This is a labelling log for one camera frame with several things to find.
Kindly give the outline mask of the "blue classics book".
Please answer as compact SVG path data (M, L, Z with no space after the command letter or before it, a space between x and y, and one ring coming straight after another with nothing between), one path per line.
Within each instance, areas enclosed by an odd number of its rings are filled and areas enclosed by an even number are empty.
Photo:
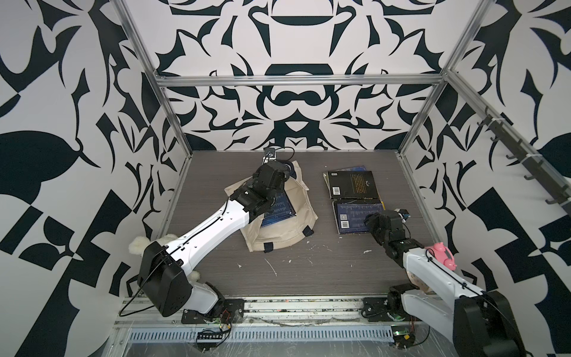
M280 192L270 209L264 214L261 227L271 226L289 218L295 217L294 207L285 192Z
M332 204L338 233L367 233L364 220L370 214L382 213L385 204L380 199L372 200L335 200Z

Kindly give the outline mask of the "black cover book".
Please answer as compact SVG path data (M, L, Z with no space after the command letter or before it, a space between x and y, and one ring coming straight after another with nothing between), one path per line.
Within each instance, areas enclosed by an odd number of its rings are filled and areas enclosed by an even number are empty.
M374 175L371 171L327 171L325 180L331 199L378 199Z

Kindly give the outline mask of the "cream canvas tote bag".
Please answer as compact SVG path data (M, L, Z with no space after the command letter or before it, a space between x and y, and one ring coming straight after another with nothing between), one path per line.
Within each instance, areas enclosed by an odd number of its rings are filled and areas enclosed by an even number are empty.
M249 213L241 229L250 252L288 248L313 235L315 213L297 162L266 160L251 177L226 187Z

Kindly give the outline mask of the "green landscape cover book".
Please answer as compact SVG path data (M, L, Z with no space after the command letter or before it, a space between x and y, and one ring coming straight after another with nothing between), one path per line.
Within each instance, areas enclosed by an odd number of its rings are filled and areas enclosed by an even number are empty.
M367 171L367 168L365 166L356 166L356 167L347 167L344 169L340 169L340 171L364 172Z

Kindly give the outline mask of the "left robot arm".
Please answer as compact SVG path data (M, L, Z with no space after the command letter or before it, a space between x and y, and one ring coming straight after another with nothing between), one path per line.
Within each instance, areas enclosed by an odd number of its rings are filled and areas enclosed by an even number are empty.
M226 238L270 211L293 170L293 164L285 160L264 163L194 229L164 245L153 241L144 249L139 290L162 316L170 317L181 309L209 318L222 312L222 293L211 284L190 281L189 276Z

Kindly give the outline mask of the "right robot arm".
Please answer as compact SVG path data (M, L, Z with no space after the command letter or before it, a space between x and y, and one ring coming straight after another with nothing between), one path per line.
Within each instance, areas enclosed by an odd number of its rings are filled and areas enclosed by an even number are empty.
M382 303L364 299L362 317L420 320L446 337L459 356L528 356L507 298L459 276L451 251L441 242L424 246L413 239L406 217L406 211L383 211L364 220L409 281L391 287Z

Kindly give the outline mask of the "pink alarm clock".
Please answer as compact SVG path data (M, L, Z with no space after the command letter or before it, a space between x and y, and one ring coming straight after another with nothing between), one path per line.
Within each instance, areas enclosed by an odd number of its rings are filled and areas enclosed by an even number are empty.
M455 263L454 256L450 249L446 247L443 242L438 242L432 246L429 246L427 251L446 268L450 269L451 271L456 270L457 265Z

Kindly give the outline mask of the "right electronics board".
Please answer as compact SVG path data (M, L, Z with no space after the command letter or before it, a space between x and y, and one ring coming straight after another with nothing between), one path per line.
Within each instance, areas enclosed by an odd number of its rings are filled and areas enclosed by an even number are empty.
M416 334L411 332L405 326L392 326L393 343L392 345L398 350L406 350L415 345Z

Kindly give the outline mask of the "electronics board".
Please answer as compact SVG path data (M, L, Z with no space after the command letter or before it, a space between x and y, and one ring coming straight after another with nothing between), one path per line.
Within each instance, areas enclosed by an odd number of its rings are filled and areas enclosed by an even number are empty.
M228 330L203 330L197 333L195 347L201 352L220 346L230 335Z
M392 326L393 343L392 345L398 350L406 350L415 345L416 334L411 332L405 326Z

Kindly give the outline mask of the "white plush teddy bear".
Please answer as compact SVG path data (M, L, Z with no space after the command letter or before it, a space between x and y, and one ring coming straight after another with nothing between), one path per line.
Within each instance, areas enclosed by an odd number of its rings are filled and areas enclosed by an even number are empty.
M156 242L161 245L167 245L168 243L178 239L178 237L174 234L167 234L159 239L156 239ZM151 244L151 240L147 237L136 237L130 244L129 244L129 253L133 255L143 256L145 249L148 245ZM187 279L192 282L198 282L201 278L201 275L197 271L192 271L189 275L187 275Z

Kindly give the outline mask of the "left electronics board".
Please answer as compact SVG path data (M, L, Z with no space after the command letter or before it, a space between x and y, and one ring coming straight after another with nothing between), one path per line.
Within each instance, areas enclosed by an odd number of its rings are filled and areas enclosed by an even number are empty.
M228 330L203 330L197 333L195 347L201 352L220 346L230 335Z

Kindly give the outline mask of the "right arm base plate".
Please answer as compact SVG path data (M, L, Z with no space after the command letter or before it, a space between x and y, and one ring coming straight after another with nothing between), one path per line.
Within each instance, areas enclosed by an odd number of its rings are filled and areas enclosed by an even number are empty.
M361 317L369 322L404 320L395 308L392 297L365 297L362 302Z

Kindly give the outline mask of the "aluminium front rail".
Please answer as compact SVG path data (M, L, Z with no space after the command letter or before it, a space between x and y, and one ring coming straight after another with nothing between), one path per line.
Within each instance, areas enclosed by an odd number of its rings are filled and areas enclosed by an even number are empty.
M245 311L238 324L262 324L272 326L304 326L327 324L367 324L361 317L363 295L325 296L251 296L229 297L244 299ZM123 302L125 309L115 320L116 325L182 325L183 310L164 317L146 297L137 297L131 304ZM396 324L393 321L373 322Z

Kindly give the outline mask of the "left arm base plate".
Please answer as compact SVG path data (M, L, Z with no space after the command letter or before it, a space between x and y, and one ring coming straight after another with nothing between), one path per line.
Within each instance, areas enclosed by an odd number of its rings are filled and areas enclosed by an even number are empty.
M244 299L226 299L219 301L214 308L206 313L201 314L194 310L184 309L181 323L182 324L235 324L243 319L245 311Z

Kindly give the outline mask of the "black wall hook rack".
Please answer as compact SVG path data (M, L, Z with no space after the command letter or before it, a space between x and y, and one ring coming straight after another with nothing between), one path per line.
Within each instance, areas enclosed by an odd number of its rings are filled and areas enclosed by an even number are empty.
M482 118L479 128L485 127L492 133L492 146L489 150L489 166L492 169L492 156L498 143L508 150L506 160L522 165L529 173L524 176L527 181L537 181L538 184L551 196L547 205L559 205L570 215L570 182L548 161L547 157L539 153L511 123L495 115L485 107L476 113Z

